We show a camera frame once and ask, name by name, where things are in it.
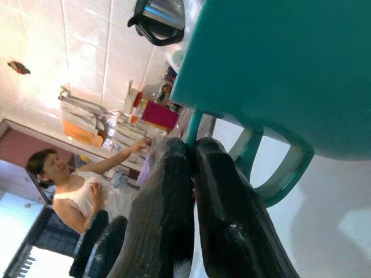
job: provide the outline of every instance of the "kettle handle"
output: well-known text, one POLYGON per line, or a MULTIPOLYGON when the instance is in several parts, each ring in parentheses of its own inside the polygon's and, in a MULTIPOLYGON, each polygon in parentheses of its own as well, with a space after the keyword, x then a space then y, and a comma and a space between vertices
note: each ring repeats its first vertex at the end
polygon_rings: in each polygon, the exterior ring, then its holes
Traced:
POLYGON ((165 46, 165 45, 171 45, 173 43, 180 42, 183 39, 184 31, 177 29, 175 31, 175 34, 167 39, 159 39, 157 38, 149 28, 142 22, 138 23, 138 26, 140 27, 140 32, 143 36, 145 36, 151 44, 156 46, 165 46))

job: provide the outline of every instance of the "teal plastic chair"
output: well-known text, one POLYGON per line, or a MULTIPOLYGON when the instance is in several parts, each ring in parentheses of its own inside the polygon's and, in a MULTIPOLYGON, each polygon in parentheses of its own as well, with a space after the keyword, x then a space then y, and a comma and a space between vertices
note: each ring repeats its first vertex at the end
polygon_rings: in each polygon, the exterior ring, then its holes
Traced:
POLYGON ((171 100, 242 125, 230 155, 250 178, 263 135, 291 147, 256 192, 272 206, 314 154, 371 159, 371 2, 206 0, 171 100))

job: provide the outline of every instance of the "white floor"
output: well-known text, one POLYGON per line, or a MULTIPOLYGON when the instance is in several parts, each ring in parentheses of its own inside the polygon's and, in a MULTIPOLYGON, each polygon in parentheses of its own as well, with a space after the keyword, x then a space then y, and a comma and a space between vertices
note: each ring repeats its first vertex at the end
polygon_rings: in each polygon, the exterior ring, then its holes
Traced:
MULTIPOLYGON (((241 132, 241 127, 218 120, 214 138, 229 150, 241 132)), ((250 180, 254 187, 269 178, 288 149, 287 144, 263 138, 250 180)), ((370 277, 370 181, 371 161, 315 156, 291 193, 268 209, 302 278, 370 277)))

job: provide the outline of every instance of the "woman's hand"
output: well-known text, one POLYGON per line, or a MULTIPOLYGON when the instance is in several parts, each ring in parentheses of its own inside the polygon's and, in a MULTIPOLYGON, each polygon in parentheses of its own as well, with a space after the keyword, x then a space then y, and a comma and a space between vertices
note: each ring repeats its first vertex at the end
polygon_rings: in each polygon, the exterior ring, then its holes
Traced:
POLYGON ((136 144, 132 145, 130 148, 131 148, 132 152, 138 152, 138 151, 141 151, 142 149, 144 149, 144 148, 146 148, 150 145, 151 145, 150 140, 142 139, 142 140, 138 141, 136 144))
POLYGON ((94 210, 98 211, 103 205, 102 184, 99 182, 90 183, 89 199, 92 201, 94 210))

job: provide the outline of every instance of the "dark hair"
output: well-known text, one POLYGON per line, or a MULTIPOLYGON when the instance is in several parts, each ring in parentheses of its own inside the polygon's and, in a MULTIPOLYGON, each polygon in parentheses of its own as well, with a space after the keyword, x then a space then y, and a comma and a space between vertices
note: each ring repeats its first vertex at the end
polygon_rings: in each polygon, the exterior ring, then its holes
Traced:
POLYGON ((57 152, 55 149, 44 149, 43 151, 33 154, 32 157, 28 159, 26 169, 35 176, 42 174, 45 159, 51 153, 56 154, 57 152))

